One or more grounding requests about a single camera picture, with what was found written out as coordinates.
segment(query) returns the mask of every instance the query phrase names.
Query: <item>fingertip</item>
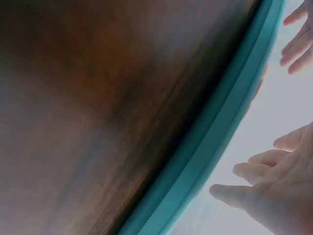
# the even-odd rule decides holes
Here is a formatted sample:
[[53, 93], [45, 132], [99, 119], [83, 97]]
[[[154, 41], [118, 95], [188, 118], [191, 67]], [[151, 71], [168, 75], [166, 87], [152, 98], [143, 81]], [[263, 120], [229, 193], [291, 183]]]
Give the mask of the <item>fingertip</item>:
[[220, 185], [212, 185], [210, 190], [209, 190], [209, 193], [212, 195], [212, 196], [215, 196], [216, 193], [219, 191], [219, 188], [221, 186]]
[[280, 148], [280, 143], [281, 143], [281, 138], [278, 138], [273, 142], [273, 146], [275, 148]]
[[295, 66], [290, 66], [288, 69], [288, 74], [293, 75], [295, 74], [299, 69]]

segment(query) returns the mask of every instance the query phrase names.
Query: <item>hand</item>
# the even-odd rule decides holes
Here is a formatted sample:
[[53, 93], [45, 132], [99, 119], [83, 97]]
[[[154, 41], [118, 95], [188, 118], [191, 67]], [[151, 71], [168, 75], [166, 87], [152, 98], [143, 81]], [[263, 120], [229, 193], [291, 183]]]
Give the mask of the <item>hand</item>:
[[312, 235], [313, 123], [277, 139], [274, 146], [280, 150], [234, 167], [252, 187], [213, 185], [210, 193], [276, 235]]
[[289, 73], [300, 71], [306, 65], [313, 62], [313, 0], [304, 0], [294, 12], [285, 20], [284, 24], [289, 25], [308, 15], [308, 18], [298, 34], [283, 49], [281, 65], [285, 66], [301, 55], [290, 67]]

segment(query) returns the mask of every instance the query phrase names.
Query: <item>curved edge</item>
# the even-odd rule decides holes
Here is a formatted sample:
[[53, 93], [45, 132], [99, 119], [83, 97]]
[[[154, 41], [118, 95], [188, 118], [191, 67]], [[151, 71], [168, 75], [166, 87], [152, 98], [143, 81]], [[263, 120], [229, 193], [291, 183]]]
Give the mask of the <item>curved edge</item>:
[[[213, 95], [213, 99], [211, 99], [214, 100], [214, 103], [209, 101], [206, 104], [193, 129], [181, 144], [182, 147], [176, 151], [172, 160], [139, 203], [121, 229], [120, 235], [156, 235], [170, 232], [170, 228], [175, 221], [186, 209], [193, 197], [200, 191], [244, 116], [245, 108], [248, 107], [250, 102], [248, 98], [252, 98], [254, 91], [257, 89], [262, 68], [265, 67], [274, 35], [277, 32], [278, 24], [275, 23], [281, 17], [283, 3], [284, 0], [264, 0], [239, 52], [223, 78], [223, 81], [225, 80], [223, 82], [224, 86], [219, 86], [215, 95]], [[255, 65], [256, 61], [253, 58], [253, 51], [251, 53], [249, 51], [251, 50], [251, 44], [253, 44], [254, 51], [259, 50], [260, 45], [257, 44], [256, 38], [259, 40], [259, 44], [260, 41], [268, 42], [267, 45], [263, 45], [264, 54], [257, 65]], [[254, 64], [249, 64], [249, 59], [250, 61], [253, 59]], [[242, 67], [244, 67], [243, 70], [241, 72], [238, 71], [238, 68]], [[233, 74], [240, 74], [237, 81]], [[243, 81], [246, 83], [247, 75], [250, 77], [254, 76], [254, 79], [249, 84], [242, 84]], [[233, 97], [234, 94], [237, 96], [237, 93], [241, 94], [241, 99], [237, 105], [234, 105]], [[229, 108], [233, 109], [233, 117], [235, 118], [225, 121], [225, 118], [230, 117]], [[221, 126], [221, 122], [222, 126], [224, 126], [223, 130], [216, 130], [216, 126]], [[215, 142], [219, 146], [216, 144], [213, 149], [208, 150], [208, 143], [210, 143], [211, 148], [212, 136], [216, 137], [218, 133], [220, 133], [220, 138], [218, 140], [215, 139]], [[209, 161], [207, 159], [205, 163], [203, 160], [200, 161], [200, 158], [204, 160], [207, 158], [208, 152], [211, 152], [212, 158]]]

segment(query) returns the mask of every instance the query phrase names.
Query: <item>dark wooden surface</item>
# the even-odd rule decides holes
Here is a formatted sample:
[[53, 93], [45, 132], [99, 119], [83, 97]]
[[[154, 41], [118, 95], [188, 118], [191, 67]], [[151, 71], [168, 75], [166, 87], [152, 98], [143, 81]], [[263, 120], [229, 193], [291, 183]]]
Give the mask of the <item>dark wooden surface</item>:
[[0, 1], [0, 234], [113, 234], [257, 0]]

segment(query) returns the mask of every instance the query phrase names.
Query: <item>brown surface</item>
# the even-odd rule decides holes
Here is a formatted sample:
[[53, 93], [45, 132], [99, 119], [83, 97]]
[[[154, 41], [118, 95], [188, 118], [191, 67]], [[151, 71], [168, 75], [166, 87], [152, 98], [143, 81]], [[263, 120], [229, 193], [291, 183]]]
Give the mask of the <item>brown surface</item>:
[[256, 2], [0, 1], [0, 234], [112, 234]]

